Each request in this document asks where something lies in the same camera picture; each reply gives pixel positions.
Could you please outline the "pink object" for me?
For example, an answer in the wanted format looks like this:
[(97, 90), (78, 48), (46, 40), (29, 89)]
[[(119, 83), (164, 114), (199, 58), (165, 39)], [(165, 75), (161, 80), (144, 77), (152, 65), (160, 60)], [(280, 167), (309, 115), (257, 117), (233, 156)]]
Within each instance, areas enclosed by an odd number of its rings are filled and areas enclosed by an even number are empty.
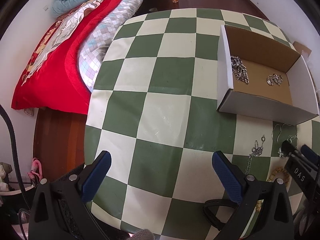
[(43, 178), (42, 165), (39, 159), (33, 158), (31, 171), (28, 172), (27, 175), (34, 184), (37, 184)]

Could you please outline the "green white checkered tablecloth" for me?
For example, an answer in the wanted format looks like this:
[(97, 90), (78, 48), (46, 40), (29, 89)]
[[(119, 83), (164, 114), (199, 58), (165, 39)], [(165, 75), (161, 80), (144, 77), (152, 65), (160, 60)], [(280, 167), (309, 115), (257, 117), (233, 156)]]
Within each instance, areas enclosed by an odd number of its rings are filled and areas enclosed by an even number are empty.
[(284, 171), (282, 141), (319, 151), (319, 116), (297, 125), (217, 110), (217, 49), (223, 25), (292, 48), (274, 23), (219, 9), (176, 9), (127, 20), (104, 57), (89, 103), (85, 163), (112, 158), (92, 213), (158, 239), (214, 239), (202, 205), (227, 195), (212, 167), (222, 151), (258, 180), (283, 177), (292, 212), (304, 194)]

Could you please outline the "pastel checkered mattress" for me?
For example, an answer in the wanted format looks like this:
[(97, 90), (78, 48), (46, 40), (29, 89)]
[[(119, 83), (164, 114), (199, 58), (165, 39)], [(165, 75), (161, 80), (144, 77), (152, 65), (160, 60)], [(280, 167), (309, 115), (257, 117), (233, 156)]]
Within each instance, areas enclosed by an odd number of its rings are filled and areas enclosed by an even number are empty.
[(97, 74), (117, 29), (131, 18), (143, 0), (121, 0), (85, 39), (78, 51), (78, 70), (85, 87), (93, 90)]

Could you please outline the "brown cardboard box with plastic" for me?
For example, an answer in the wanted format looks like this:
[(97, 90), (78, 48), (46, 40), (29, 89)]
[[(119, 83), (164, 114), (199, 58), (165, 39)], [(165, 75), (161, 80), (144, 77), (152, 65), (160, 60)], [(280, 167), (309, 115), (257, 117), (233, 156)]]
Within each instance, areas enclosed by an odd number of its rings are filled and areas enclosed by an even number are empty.
[(312, 52), (311, 49), (309, 49), (307, 46), (295, 41), (293, 42), (293, 46), (302, 56), (306, 57), (307, 59), (310, 57), (310, 54)]

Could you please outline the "red blanket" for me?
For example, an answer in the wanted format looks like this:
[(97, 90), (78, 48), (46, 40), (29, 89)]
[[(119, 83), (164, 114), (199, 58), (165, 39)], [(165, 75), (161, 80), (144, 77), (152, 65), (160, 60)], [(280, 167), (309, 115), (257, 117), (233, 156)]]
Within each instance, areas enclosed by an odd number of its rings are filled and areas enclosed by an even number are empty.
[(41, 38), (15, 87), (11, 108), (87, 114), (90, 92), (79, 73), (81, 44), (122, 0), (86, 0), (58, 17)]

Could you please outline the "open white cardboard box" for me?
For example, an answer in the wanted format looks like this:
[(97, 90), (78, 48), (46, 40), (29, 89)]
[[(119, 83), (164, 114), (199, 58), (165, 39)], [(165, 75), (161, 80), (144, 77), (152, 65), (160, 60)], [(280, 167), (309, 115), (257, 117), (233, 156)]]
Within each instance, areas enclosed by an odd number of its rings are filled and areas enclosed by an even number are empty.
[(319, 116), (316, 90), (297, 51), (223, 25), (217, 49), (217, 110), (291, 125)]

